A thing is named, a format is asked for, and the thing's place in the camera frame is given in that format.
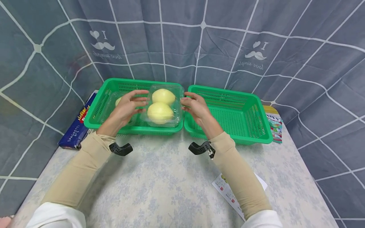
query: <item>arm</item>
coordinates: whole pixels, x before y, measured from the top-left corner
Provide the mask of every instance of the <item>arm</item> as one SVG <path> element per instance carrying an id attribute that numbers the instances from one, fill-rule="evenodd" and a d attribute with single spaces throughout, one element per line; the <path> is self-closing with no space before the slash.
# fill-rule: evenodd
<path id="1" fill-rule="evenodd" d="M 250 166 L 238 153 L 235 142 L 227 133 L 214 129 L 218 129 L 219 126 L 216 120 L 209 120 L 209 126 L 212 131 L 204 128 L 207 136 L 219 134 L 214 138 L 208 137 L 215 148 L 213 162 L 229 183 L 245 219 L 248 220 L 257 212 L 272 210 L 264 189 Z"/>
<path id="2" fill-rule="evenodd" d="M 191 98 L 185 97 L 181 100 L 184 105 L 182 109 L 193 116 L 213 144 L 216 151 L 213 162 L 226 177 L 246 220 L 258 212 L 271 210 L 260 182 L 238 153 L 235 142 L 211 115 L 204 99 L 195 93 L 185 92 L 185 95 Z"/>
<path id="3" fill-rule="evenodd" d="M 27 227 L 86 226 L 84 215 L 75 208 L 111 156 L 109 145 L 114 143 L 118 131 L 134 114 L 145 111 L 136 107 L 145 106 L 147 98 L 133 96 L 146 93 L 147 90 L 134 90 L 124 95 L 101 127 L 84 139 L 81 150 L 53 182 Z"/>

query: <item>hand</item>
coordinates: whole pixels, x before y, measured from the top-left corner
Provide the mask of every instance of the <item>hand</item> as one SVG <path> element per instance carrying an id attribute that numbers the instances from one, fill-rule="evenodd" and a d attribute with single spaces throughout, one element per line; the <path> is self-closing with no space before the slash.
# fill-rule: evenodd
<path id="1" fill-rule="evenodd" d="M 210 113 L 204 98 L 196 93 L 185 92 L 184 94 L 189 97 L 181 99 L 181 104 L 185 105 L 182 109 L 192 115 L 195 122 L 203 129 L 208 140 L 223 133 L 222 127 Z"/>
<path id="2" fill-rule="evenodd" d="M 196 93 L 191 92 L 185 92 L 184 95 L 189 97 L 184 97 L 181 99 L 181 104 L 186 106 L 182 107 L 182 110 L 189 112 L 195 122 L 200 127 L 203 127 L 203 119 L 212 116 L 204 98 Z"/>
<path id="3" fill-rule="evenodd" d="M 115 137 L 118 131 L 128 124 L 133 115 L 145 112 L 145 109 L 136 109 L 147 105 L 147 97 L 134 97 L 138 94 L 148 94 L 148 90 L 134 90 L 125 94 L 96 133 Z"/>

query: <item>curtain backdrop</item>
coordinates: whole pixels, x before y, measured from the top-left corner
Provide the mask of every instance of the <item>curtain backdrop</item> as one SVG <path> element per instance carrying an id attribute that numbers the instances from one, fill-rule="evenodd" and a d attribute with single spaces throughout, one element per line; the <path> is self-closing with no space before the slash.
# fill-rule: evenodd
<path id="1" fill-rule="evenodd" d="M 256 94 L 279 111 L 339 224 L 365 218 L 363 2 L 1 0 L 0 217 L 90 93 L 120 77 Z"/>

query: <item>white sleeve cuff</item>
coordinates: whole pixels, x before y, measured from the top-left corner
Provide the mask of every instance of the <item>white sleeve cuff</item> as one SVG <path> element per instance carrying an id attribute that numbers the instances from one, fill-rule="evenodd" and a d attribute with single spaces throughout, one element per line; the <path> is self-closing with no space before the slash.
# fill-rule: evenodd
<path id="1" fill-rule="evenodd" d="M 46 202 L 35 210 L 26 226 L 26 228 L 39 227 L 85 228 L 86 220 L 81 211 L 65 205 Z"/>
<path id="2" fill-rule="evenodd" d="M 251 216 L 241 228 L 283 228 L 274 210 L 263 210 Z"/>

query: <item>blue pasta box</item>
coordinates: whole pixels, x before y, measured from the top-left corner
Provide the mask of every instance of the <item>blue pasta box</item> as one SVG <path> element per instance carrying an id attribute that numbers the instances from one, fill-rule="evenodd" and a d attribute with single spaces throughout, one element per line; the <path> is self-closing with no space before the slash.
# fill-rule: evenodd
<path id="1" fill-rule="evenodd" d="M 65 135 L 58 142 L 58 145 L 65 149 L 72 150 L 80 150 L 81 149 L 81 141 L 91 132 L 91 129 L 88 129 L 84 125 L 84 119 L 86 113 L 88 112 L 91 103 L 95 99 L 98 90 L 95 90 L 89 100 L 86 102 L 85 106 L 81 109 L 75 121 L 71 124 Z"/>

